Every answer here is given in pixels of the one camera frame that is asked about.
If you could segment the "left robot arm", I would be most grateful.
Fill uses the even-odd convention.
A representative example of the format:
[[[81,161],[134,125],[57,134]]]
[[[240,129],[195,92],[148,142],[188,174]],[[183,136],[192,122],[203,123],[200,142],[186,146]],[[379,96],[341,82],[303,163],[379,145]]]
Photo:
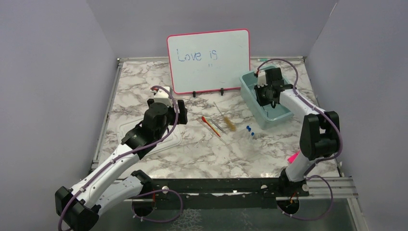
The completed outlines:
[[[122,201],[153,193],[153,181],[142,170],[132,172],[121,183],[114,181],[171,135],[177,125],[187,124],[188,119],[183,100],[171,100],[167,105],[149,99],[148,105],[143,120],[126,133],[101,166],[71,188],[62,186],[56,191],[58,230],[65,222],[69,230],[89,231],[102,214]]]

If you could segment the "red yellow pipette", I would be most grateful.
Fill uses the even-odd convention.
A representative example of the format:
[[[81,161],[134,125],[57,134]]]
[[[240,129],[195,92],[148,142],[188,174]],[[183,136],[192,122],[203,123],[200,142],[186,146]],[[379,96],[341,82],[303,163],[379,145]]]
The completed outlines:
[[[202,121],[203,121],[205,124],[207,124],[207,125],[210,127],[210,129],[211,129],[218,137],[221,137],[220,134],[219,134],[219,132],[207,121],[207,119],[206,119],[204,116],[202,116],[201,119],[202,119]]]

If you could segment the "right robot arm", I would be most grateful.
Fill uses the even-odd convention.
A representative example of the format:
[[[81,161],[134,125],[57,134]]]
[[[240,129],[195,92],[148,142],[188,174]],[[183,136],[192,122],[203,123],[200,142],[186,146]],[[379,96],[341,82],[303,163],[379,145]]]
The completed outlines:
[[[334,159],[342,150],[339,115],[325,111],[306,99],[295,85],[286,84],[280,68],[256,70],[254,87],[260,106],[278,104],[302,121],[300,152],[279,176],[278,191],[285,196],[300,188],[306,175],[321,161]]]

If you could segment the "teal plastic bin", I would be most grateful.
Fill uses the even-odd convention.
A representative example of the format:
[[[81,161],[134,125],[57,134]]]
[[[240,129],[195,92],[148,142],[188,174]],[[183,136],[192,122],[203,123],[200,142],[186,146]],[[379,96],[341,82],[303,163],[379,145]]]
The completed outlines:
[[[262,67],[260,70],[266,70],[270,68],[277,68],[275,66],[269,65],[267,67]],[[241,78],[241,96],[244,99],[249,110],[252,112],[254,118],[256,119],[258,125],[261,129],[266,130],[272,128],[278,123],[282,123],[293,117],[293,113],[282,106],[281,104],[276,104],[276,107],[271,107],[270,104],[266,106],[260,106],[256,101],[256,95],[254,86],[257,84],[257,78],[254,76],[255,71],[244,74]]]

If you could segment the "brown test tube brush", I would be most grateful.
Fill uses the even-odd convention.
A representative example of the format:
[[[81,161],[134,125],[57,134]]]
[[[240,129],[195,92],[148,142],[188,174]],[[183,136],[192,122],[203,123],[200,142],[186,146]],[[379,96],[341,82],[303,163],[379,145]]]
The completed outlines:
[[[214,106],[216,107],[216,109],[219,111],[219,113],[223,117],[223,120],[226,123],[226,125],[228,126],[228,128],[231,131],[236,131],[236,126],[234,125],[234,123],[232,123],[232,121],[221,112],[220,108],[217,106],[217,104],[215,102],[214,102]]]

